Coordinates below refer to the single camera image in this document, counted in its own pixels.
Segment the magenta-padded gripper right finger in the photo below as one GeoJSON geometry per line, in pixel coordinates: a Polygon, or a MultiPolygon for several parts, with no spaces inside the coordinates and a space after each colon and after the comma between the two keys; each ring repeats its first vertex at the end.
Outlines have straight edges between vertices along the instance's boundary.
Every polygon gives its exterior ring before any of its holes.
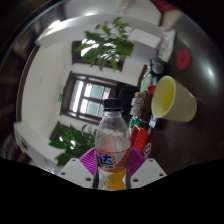
{"type": "Polygon", "coordinates": [[[136,149],[131,148],[125,177],[125,188],[144,187],[166,176],[154,158],[146,159],[136,149]]]}

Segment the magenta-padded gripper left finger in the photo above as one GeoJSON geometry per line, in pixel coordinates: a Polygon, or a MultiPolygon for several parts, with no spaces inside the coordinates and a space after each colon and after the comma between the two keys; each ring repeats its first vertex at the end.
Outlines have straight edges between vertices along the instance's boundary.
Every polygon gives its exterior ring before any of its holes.
{"type": "Polygon", "coordinates": [[[95,149],[88,150],[80,158],[71,158],[58,176],[83,188],[97,188],[99,175],[95,149]]]}

